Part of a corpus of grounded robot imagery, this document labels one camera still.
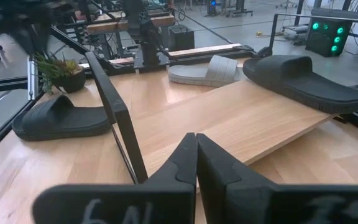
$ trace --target green leaves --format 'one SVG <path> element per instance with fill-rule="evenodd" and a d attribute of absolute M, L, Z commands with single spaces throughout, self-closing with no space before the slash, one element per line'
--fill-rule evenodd
<path fill-rule="evenodd" d="M 78 67 L 74 60 L 65 60 L 64 55 L 63 60 L 57 59 L 56 55 L 52 53 L 51 55 L 37 54 L 35 59 L 35 65 L 42 73 L 37 75 L 42 82 L 42 90 L 49 94 L 53 94 L 53 80 L 74 75 L 74 71 Z"/>

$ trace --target wooden plank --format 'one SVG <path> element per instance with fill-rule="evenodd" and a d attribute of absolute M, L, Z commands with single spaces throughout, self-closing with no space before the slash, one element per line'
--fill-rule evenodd
<path fill-rule="evenodd" d="M 358 129 L 325 122 L 250 167 L 278 184 L 358 184 Z M 196 223 L 206 224 L 200 196 Z"/>
<path fill-rule="evenodd" d="M 207 51 L 230 49 L 230 48 L 238 47 L 238 46 L 241 46 L 241 44 L 226 44 L 226 45 L 219 45 L 219 46 L 212 46 L 212 47 L 199 47 L 199 48 L 195 48 L 195 49 L 178 50 L 175 52 L 169 52 L 169 54 L 172 56 L 188 55 L 188 54 L 202 53 L 202 52 L 207 52 Z"/>
<path fill-rule="evenodd" d="M 250 164 L 332 117 L 244 80 L 146 114 L 134 127 L 151 175 L 188 132 Z"/>
<path fill-rule="evenodd" d="M 195 49 L 189 49 L 189 50 L 178 50 L 174 52 L 169 52 L 172 56 L 181 56 L 181 55 L 189 55 L 189 54 L 195 54 L 195 53 L 201 53 L 201 52 L 208 52 L 208 51 L 215 51 L 215 50 L 224 50 L 224 49 L 230 49 L 233 47 L 241 46 L 241 44 L 226 44 L 226 45 L 219 45 L 219 46 L 212 46 L 212 47 L 200 47 Z M 119 59 L 113 59 L 109 62 L 111 63 L 130 63 L 133 62 L 134 58 L 128 57 L 128 58 L 119 58 Z M 84 68 L 89 68 L 90 65 L 88 63 L 80 64 L 80 66 Z"/>
<path fill-rule="evenodd" d="M 106 15 L 102 15 L 98 20 L 110 19 L 110 17 Z M 156 27 L 162 26 L 171 26 L 175 23 L 175 18 L 173 15 L 169 16 L 160 16 L 160 17 L 152 17 L 151 18 L 153 24 Z M 122 19 L 119 22 L 108 22 L 104 24 L 93 24 L 86 27 L 86 30 L 89 34 L 100 34 L 107 32 L 114 32 L 115 30 L 128 30 L 128 20 Z"/>

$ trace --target light wood surface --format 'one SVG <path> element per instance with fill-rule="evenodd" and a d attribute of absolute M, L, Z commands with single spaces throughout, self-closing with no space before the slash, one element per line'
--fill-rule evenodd
<path fill-rule="evenodd" d="M 358 184 L 358 129 L 328 121 L 250 167 L 278 184 Z M 200 194 L 196 223 L 206 223 Z"/>
<path fill-rule="evenodd" d="M 178 50 L 175 52 L 169 52 L 172 56 L 183 56 L 188 54 L 194 54 L 194 53 L 202 53 L 207 51 L 214 51 L 214 50 L 223 50 L 223 49 L 229 49 L 233 47 L 239 47 L 241 44 L 226 44 L 226 45 L 219 45 L 219 46 L 213 46 L 213 47 L 200 47 L 197 49 L 190 49 L 190 50 Z"/>
<path fill-rule="evenodd" d="M 150 175 L 187 132 L 206 134 L 250 164 L 329 118 L 332 116 L 243 80 L 146 114 L 134 121 L 134 127 Z"/>
<path fill-rule="evenodd" d="M 137 125 L 140 124 L 137 121 L 142 121 L 147 116 L 154 116 L 160 110 L 169 110 L 181 101 L 184 101 L 181 104 L 185 104 L 213 89 L 170 83 L 164 71 L 120 75 L 111 77 L 111 81 L 126 102 Z M 76 106 L 102 105 L 92 80 L 86 82 L 84 89 L 68 96 Z M 42 101 L 48 98 L 50 96 L 45 95 Z M 299 120 L 299 123 L 303 122 L 307 122 L 307 119 Z M 253 128 L 258 128 L 258 124 L 255 123 Z M 217 141 L 214 137 L 216 133 L 206 130 L 206 134 Z M 253 147 L 249 142 L 246 142 L 246 146 Z M 358 129 L 349 124 L 328 121 L 253 163 L 251 167 L 279 183 L 358 184 Z M 10 132 L 1 141 L 0 223 L 33 223 L 30 207 L 35 197 L 44 189 L 63 183 L 130 184 L 131 179 L 112 134 L 24 142 Z M 196 218 L 198 223 L 205 223 L 200 200 L 197 201 Z"/>
<path fill-rule="evenodd" d="M 93 82 L 68 96 L 76 106 L 101 106 Z M 132 183 L 112 133 L 25 142 L 11 131 L 0 142 L 0 223 L 32 223 L 36 196 L 64 183 Z"/>
<path fill-rule="evenodd" d="M 97 18 L 97 21 L 111 19 L 107 15 L 103 14 Z M 151 18 L 153 24 L 156 27 L 171 26 L 175 23 L 173 15 L 159 16 Z M 93 24 L 86 27 L 89 34 L 100 34 L 106 32 L 114 32 L 115 30 L 128 30 L 128 20 L 122 19 L 119 22 L 107 22 L 104 24 Z"/>

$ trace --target plant pot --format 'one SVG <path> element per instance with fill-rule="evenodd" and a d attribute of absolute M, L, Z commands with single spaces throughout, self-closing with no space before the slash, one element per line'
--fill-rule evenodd
<path fill-rule="evenodd" d="M 85 70 L 82 68 L 81 71 L 74 75 L 69 77 L 56 78 L 51 81 L 52 84 L 54 84 L 59 90 L 59 87 L 63 87 L 67 93 L 74 93 L 82 89 L 85 85 Z"/>

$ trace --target gray slide sandal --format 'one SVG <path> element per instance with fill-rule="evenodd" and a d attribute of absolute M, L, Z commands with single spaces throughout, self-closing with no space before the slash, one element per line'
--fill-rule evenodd
<path fill-rule="evenodd" d="M 221 87 L 246 79 L 238 61 L 215 55 L 208 67 L 203 65 L 175 65 L 169 68 L 171 82 Z"/>

